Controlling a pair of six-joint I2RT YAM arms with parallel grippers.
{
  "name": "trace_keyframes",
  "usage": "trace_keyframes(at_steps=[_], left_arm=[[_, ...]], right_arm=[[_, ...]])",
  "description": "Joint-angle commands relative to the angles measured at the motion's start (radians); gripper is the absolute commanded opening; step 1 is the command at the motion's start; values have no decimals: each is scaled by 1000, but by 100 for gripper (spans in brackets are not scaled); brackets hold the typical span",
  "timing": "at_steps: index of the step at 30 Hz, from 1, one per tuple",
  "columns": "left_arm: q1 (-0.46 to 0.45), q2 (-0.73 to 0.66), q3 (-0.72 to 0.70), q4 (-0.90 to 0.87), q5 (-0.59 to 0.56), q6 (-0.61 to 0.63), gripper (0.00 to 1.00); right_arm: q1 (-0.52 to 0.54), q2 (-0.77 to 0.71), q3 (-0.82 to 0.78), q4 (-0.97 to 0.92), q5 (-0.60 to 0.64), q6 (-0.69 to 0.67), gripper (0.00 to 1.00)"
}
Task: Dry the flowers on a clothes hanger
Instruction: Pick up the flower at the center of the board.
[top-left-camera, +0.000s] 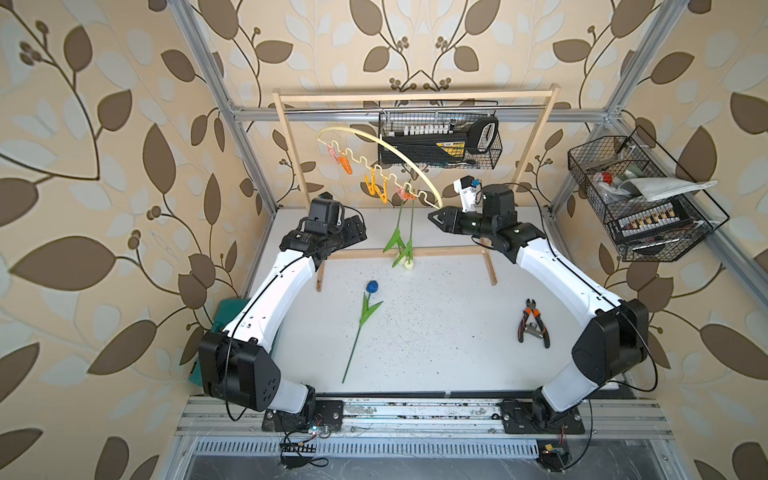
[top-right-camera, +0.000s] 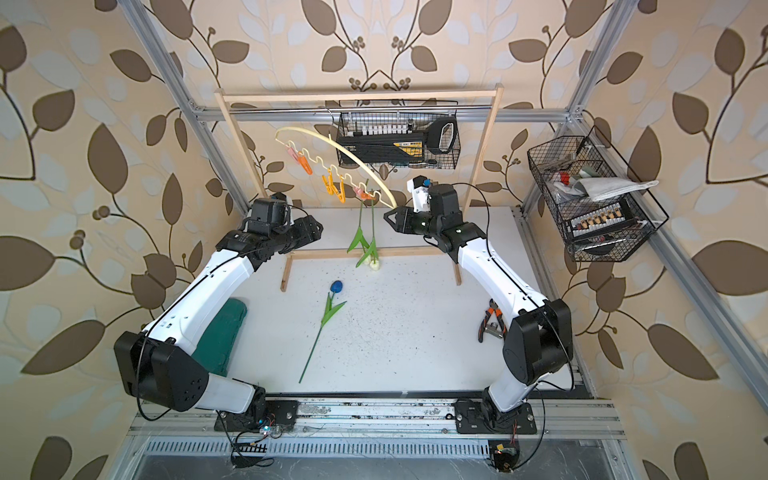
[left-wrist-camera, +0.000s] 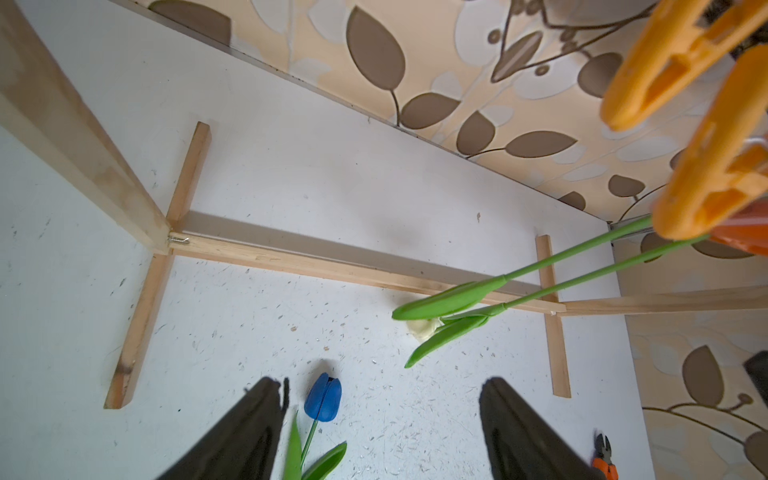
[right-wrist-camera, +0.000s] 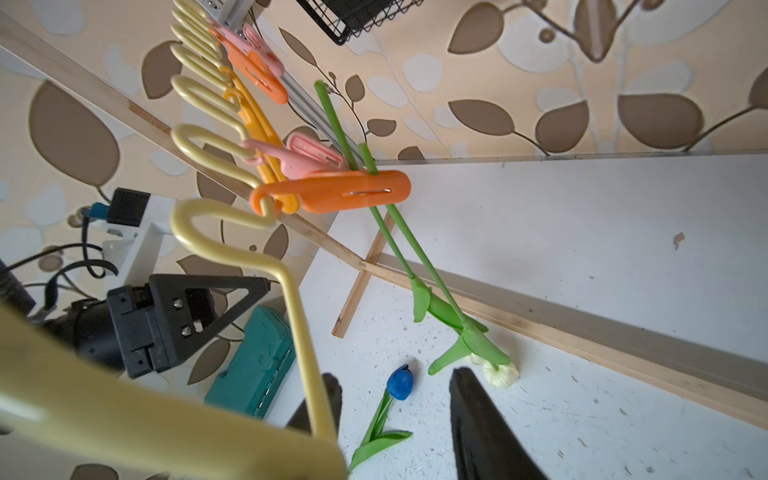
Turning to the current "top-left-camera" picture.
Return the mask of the white tulip flower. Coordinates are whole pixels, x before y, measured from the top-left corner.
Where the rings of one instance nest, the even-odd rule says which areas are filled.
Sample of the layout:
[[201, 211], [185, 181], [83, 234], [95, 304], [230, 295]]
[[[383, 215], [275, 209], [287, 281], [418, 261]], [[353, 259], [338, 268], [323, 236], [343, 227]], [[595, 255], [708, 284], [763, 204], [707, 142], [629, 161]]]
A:
[[398, 254], [401, 254], [405, 250], [405, 243], [402, 239], [401, 235], [401, 229], [400, 229], [400, 222], [402, 218], [403, 213], [403, 206], [405, 205], [406, 201], [402, 200], [400, 202], [400, 205], [398, 206], [398, 217], [397, 222], [395, 224], [395, 228], [393, 230], [393, 233], [391, 234], [388, 242], [386, 243], [383, 251], [384, 252], [390, 252], [396, 250]]
[[407, 271], [412, 271], [415, 268], [415, 259], [414, 259], [414, 251], [413, 251], [413, 226], [414, 226], [414, 217], [415, 217], [415, 208], [413, 206], [413, 203], [410, 203], [411, 205], [411, 219], [410, 219], [410, 227], [409, 227], [409, 239], [407, 242], [402, 241], [402, 237], [399, 235], [400, 230], [399, 228], [396, 228], [396, 233], [399, 235], [398, 239], [400, 240], [400, 243], [398, 244], [398, 256], [396, 257], [395, 261], [392, 264], [392, 267], [401, 266]]

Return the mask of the cream clothes hanger with clips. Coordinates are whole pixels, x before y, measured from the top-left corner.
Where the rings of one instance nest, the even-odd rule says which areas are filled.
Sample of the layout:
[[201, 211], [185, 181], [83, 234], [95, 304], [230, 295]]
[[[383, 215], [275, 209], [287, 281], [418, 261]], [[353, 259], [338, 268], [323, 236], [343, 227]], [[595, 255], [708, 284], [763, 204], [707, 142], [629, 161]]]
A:
[[[389, 153], [393, 154], [396, 158], [398, 158], [400, 162], [404, 164], [406, 167], [408, 167], [411, 171], [415, 172], [417, 174], [417, 177], [424, 183], [427, 189], [424, 190], [424, 189], [416, 188], [414, 183], [410, 180], [401, 181], [395, 173], [386, 172], [379, 161], [371, 161], [368, 158], [366, 158], [364, 155], [357, 155], [350, 148], [342, 149], [340, 147], [340, 143], [337, 140], [326, 141], [324, 139], [324, 135], [330, 132], [348, 133], [350, 135], [361, 137], [362, 139], [368, 140], [376, 144], [378, 147], [382, 147], [385, 151], [388, 151]], [[431, 179], [426, 175], [426, 173], [415, 162], [413, 162], [410, 158], [408, 158], [403, 152], [401, 152], [400, 150], [398, 150], [388, 142], [382, 140], [377, 135], [370, 134], [370, 133], [367, 133], [366, 131], [352, 128], [352, 127], [330, 126], [320, 130], [317, 133], [316, 140], [319, 143], [325, 145], [326, 147], [330, 147], [334, 151], [335, 155], [337, 156], [344, 155], [349, 161], [359, 165], [363, 165], [369, 171], [368, 180], [371, 180], [373, 177], [378, 175], [385, 182], [392, 183], [393, 185], [396, 186], [397, 189], [403, 190], [407, 195], [412, 196], [415, 200], [422, 200], [428, 207], [431, 207], [434, 209], [440, 209], [444, 207], [444, 200], [441, 193], [438, 191], [437, 187], [434, 185]]]

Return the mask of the blue tulip flower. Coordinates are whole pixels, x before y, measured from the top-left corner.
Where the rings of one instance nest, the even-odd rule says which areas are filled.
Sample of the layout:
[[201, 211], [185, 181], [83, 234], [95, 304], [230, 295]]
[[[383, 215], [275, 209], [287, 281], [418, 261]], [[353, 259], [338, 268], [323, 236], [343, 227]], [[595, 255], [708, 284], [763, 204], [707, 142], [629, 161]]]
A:
[[376, 302], [376, 303], [373, 303], [371, 301], [371, 297], [374, 294], [376, 294], [378, 292], [378, 290], [379, 290], [379, 284], [378, 284], [378, 282], [376, 280], [370, 280], [366, 284], [365, 293], [363, 295], [361, 315], [360, 315], [360, 318], [358, 320], [358, 328], [357, 328], [356, 335], [355, 335], [355, 338], [354, 338], [354, 341], [353, 341], [353, 345], [352, 345], [352, 348], [351, 348], [351, 351], [350, 351], [350, 355], [348, 357], [348, 361], [347, 361], [347, 364], [346, 364], [346, 367], [345, 367], [344, 375], [343, 375], [343, 378], [342, 378], [342, 382], [343, 383], [346, 382], [346, 379], [347, 379], [347, 376], [348, 376], [348, 373], [349, 373], [349, 370], [350, 370], [350, 367], [351, 367], [351, 363], [352, 363], [352, 360], [354, 358], [355, 351], [356, 351], [356, 348], [357, 348], [357, 345], [358, 345], [358, 342], [359, 342], [359, 339], [360, 339], [360, 335], [361, 335], [362, 329], [363, 329], [364, 325], [366, 324], [366, 322], [370, 319], [370, 317], [382, 305], [382, 301], [379, 301], [379, 302]]

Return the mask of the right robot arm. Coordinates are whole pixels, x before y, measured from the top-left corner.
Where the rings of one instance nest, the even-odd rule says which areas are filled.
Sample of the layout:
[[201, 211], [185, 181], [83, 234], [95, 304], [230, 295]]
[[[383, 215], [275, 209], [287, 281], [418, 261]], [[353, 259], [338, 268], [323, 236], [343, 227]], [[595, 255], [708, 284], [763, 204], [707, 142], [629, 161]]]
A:
[[588, 278], [550, 245], [541, 229], [519, 221], [508, 185], [488, 185], [470, 197], [481, 198], [481, 211], [445, 206], [428, 219], [445, 233], [489, 241], [493, 250], [556, 294], [581, 327], [569, 363], [532, 395], [531, 410], [539, 423], [571, 410], [649, 358], [649, 311], [641, 301], [625, 301]]

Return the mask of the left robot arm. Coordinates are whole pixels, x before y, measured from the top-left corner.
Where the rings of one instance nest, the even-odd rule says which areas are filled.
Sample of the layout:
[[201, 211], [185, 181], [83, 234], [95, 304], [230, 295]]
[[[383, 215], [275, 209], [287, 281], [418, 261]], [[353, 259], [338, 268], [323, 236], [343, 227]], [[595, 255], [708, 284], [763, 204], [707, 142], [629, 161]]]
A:
[[284, 235], [269, 274], [243, 309], [218, 332], [206, 333], [198, 346], [204, 393], [257, 412], [309, 414], [313, 390], [290, 381], [271, 357], [286, 314], [305, 284], [332, 254], [367, 239], [364, 216], [322, 194], [308, 214]]

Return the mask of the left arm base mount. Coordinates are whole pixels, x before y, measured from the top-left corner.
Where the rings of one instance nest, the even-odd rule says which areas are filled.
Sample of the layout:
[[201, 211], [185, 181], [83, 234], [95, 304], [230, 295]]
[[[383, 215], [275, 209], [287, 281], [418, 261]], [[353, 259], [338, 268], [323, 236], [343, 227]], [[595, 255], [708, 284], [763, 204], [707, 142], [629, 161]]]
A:
[[308, 433], [315, 429], [327, 435], [341, 430], [343, 417], [343, 401], [311, 398], [300, 413], [267, 410], [261, 429], [272, 433]]

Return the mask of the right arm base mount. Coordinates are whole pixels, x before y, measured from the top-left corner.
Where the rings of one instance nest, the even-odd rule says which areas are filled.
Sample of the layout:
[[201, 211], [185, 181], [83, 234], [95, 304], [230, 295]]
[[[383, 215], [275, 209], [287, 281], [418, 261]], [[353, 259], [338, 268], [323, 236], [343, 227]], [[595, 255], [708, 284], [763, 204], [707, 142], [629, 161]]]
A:
[[504, 399], [499, 404], [499, 410], [506, 434], [581, 435], [587, 432], [576, 407], [556, 412], [542, 400]]

